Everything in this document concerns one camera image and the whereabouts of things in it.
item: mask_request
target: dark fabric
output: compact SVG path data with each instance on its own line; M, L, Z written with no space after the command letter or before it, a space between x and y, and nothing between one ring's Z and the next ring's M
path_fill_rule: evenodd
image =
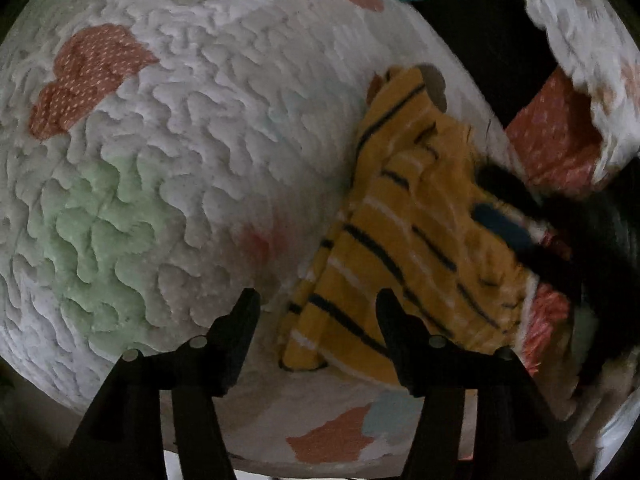
M536 202L513 176L490 168L484 188L534 210ZM518 259L573 304L587 301L598 329L580 371L580 383L597 378L608 359L640 344L640 159L634 158L601 191L585 199L542 199L542 214L572 248L565 261L544 248L518 251Z
M558 65L524 0L425 0L414 7L471 74L502 126Z
M640 344L640 160L584 200L553 197L546 217L567 234L587 301L599 320L580 378L591 383L602 364Z
M471 212L471 218L504 240L508 247L519 253L534 246L529 232L508 219L490 204L477 204Z

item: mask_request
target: white quilted blanket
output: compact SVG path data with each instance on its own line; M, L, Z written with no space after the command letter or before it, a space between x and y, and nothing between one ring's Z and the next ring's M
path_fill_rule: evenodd
M603 140L595 184L640 150L640 50L607 0L526 1L564 73L591 97L591 119Z
M158 62L36 139L31 111L60 49L106 24ZM263 316L221 426L231 453L294 463L286 437L380 394L323 372L291 379L274 340L348 185L370 79L418 62L508 163L468 74L395 0L31 0L0 47L0 355L82 411L123 350L175 349L254 286ZM361 460L406 453L410 407L406 435Z

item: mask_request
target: orange patterned fabric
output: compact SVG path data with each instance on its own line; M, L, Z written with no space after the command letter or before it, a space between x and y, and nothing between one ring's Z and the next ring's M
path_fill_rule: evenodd
M590 98L561 68L505 131L529 184L572 194L591 187L602 136L591 123Z
M42 89L31 111L31 135L46 140L67 132L126 77L157 62L122 25L81 30L56 56L56 80Z
M353 408L303 436L290 436L287 442L300 462L355 462L360 452L375 441L362 434L364 417L371 405Z
M569 258L571 249L561 238L547 233L541 245L558 256ZM527 333L522 346L522 360L527 371L538 371L542 355L551 341L555 326L569 317L569 300L548 283L540 283L529 311Z

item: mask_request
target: yellow striped towel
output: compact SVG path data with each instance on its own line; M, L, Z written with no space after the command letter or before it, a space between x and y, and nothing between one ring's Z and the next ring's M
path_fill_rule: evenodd
M420 68L386 78L358 128L351 190L284 319L285 369L398 384L375 313L385 287L465 349L514 341L529 271L470 216L499 206L475 184L472 128L434 106Z

